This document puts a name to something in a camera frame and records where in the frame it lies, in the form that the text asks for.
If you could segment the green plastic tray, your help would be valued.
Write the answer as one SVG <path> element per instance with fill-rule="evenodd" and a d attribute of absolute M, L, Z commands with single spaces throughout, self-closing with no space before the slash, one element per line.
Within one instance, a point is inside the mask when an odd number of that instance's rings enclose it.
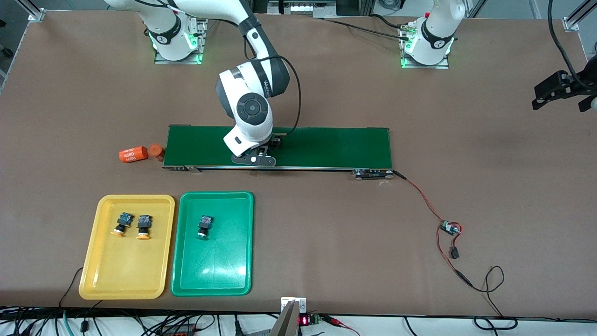
<path fill-rule="evenodd" d="M 196 238 L 202 215 L 213 217 L 207 240 Z M 242 296 L 252 284 L 254 196 L 248 191 L 192 191 L 180 198 L 171 293 L 177 297 Z"/>

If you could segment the green conveyor belt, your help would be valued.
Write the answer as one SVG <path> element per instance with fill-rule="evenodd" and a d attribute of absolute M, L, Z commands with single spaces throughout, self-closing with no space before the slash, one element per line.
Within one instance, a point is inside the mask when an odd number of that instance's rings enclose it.
<path fill-rule="evenodd" d="M 253 170 L 349 172 L 358 180 L 391 179 L 388 128 L 276 127 L 282 147 L 269 149 L 274 167 L 235 164 L 224 143 L 229 127 L 172 125 L 162 167 L 172 171 Z"/>

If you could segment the aluminium frame post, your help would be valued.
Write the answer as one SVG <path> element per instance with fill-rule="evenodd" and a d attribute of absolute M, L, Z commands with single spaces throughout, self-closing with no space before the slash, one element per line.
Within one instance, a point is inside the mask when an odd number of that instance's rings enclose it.
<path fill-rule="evenodd" d="M 41 22 L 45 15 L 45 9 L 38 7 L 33 0 L 22 0 L 23 8 L 28 12 L 28 21 Z"/>
<path fill-rule="evenodd" d="M 569 15 L 562 20 L 563 28 L 566 32 L 578 31 L 579 23 L 586 19 L 597 9 L 597 0 L 583 0 Z"/>
<path fill-rule="evenodd" d="M 464 0 L 467 18 L 476 18 L 488 0 Z"/>

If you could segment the yellow plastic tray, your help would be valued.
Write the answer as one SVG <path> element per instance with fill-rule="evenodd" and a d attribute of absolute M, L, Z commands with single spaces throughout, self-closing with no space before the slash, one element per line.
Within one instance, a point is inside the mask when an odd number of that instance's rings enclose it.
<path fill-rule="evenodd" d="M 134 215 L 122 237 L 111 232 L 122 212 Z M 99 202 L 79 295 L 85 300 L 150 300 L 166 285 L 175 200 L 166 194 L 110 194 Z M 137 239 L 137 219 L 151 215 L 150 239 Z"/>

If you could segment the green mushroom push button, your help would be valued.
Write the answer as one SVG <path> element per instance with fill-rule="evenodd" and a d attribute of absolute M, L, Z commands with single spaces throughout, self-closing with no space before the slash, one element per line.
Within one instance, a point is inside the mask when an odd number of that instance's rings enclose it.
<path fill-rule="evenodd" d="M 208 239 L 209 231 L 211 230 L 211 228 L 213 226 L 213 220 L 214 219 L 211 216 L 202 215 L 202 217 L 200 218 L 200 221 L 198 223 L 198 232 L 197 232 L 196 238 L 202 239 L 202 240 Z"/>

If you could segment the grey electronics unit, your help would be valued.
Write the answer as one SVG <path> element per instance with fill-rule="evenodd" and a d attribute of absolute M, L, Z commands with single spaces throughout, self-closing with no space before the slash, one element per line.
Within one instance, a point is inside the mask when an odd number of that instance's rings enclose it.
<path fill-rule="evenodd" d="M 304 15 L 314 18 L 335 17 L 335 0 L 267 0 L 268 14 Z"/>

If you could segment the black red power strip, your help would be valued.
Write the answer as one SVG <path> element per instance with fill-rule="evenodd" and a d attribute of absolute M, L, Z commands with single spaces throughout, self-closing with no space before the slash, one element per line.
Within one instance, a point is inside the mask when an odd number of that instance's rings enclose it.
<path fill-rule="evenodd" d="M 166 325 L 157 332 L 158 336 L 194 336 L 196 328 L 194 324 L 172 324 Z"/>

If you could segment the red black power lead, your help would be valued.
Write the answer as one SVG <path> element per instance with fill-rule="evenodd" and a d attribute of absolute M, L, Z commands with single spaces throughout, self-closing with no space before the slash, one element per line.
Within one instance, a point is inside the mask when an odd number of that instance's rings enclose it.
<path fill-rule="evenodd" d="M 497 315 L 499 317 L 505 317 L 505 315 L 501 312 L 501 310 L 498 308 L 498 306 L 494 303 L 494 301 L 491 298 L 491 294 L 495 291 L 497 291 L 497 289 L 499 289 L 499 287 L 501 287 L 501 285 L 503 285 L 503 283 L 505 282 L 505 273 L 503 271 L 503 268 L 501 268 L 501 266 L 492 266 L 490 268 L 490 270 L 488 270 L 488 272 L 485 274 L 484 279 L 483 279 L 483 285 L 482 287 L 477 287 L 476 285 L 474 285 L 473 283 L 471 283 L 471 281 L 464 275 L 464 273 L 462 273 L 460 270 L 458 270 L 454 264 L 452 263 L 452 261 L 454 261 L 454 259 L 450 258 L 450 254 L 448 250 L 447 252 L 444 251 L 444 249 L 442 248 L 441 245 L 441 236 L 440 234 L 444 231 L 442 231 L 440 229 L 440 225 L 437 227 L 436 230 L 436 247 L 442 257 L 442 259 L 446 262 L 446 264 L 448 265 L 448 267 L 450 268 L 450 270 L 452 270 L 452 272 L 454 272 L 454 274 L 465 284 L 467 285 L 467 287 L 473 289 L 476 292 L 480 292 L 482 294 L 484 294 L 486 296 L 487 302 L 490 304 L 490 307 L 492 308 L 492 310 L 497 313 Z M 451 236 L 451 242 L 450 242 L 450 246 L 455 246 L 457 247 L 457 239 L 460 237 L 460 235 L 457 236 Z M 491 287 L 490 286 L 490 275 L 495 272 L 498 271 L 499 276 L 500 276 L 500 280 L 499 283 L 497 283 L 497 285 Z"/>

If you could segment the red probe lead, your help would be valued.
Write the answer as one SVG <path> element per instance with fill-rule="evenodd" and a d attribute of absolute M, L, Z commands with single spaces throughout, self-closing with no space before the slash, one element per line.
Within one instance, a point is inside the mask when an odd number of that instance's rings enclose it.
<path fill-rule="evenodd" d="M 319 314 L 320 319 L 322 319 L 322 321 L 334 326 L 334 327 L 338 327 L 341 329 L 347 329 L 350 330 L 352 332 L 354 332 L 357 336 L 361 336 L 361 334 L 356 331 L 354 328 L 348 327 L 345 323 L 339 321 L 339 319 L 336 319 L 334 317 L 331 317 L 330 315 L 324 315 L 324 314 Z"/>

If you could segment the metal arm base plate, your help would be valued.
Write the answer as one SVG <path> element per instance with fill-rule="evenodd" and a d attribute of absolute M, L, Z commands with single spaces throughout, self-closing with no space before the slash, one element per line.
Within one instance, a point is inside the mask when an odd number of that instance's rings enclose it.
<path fill-rule="evenodd" d="M 448 70 L 448 55 L 454 43 L 454 36 L 446 40 L 433 40 L 430 44 L 422 34 L 424 18 L 402 25 L 397 31 L 405 40 L 399 41 L 402 68 Z"/>
<path fill-rule="evenodd" d="M 208 21 L 177 13 L 177 22 L 165 33 L 148 32 L 155 50 L 154 64 L 201 64 Z"/>

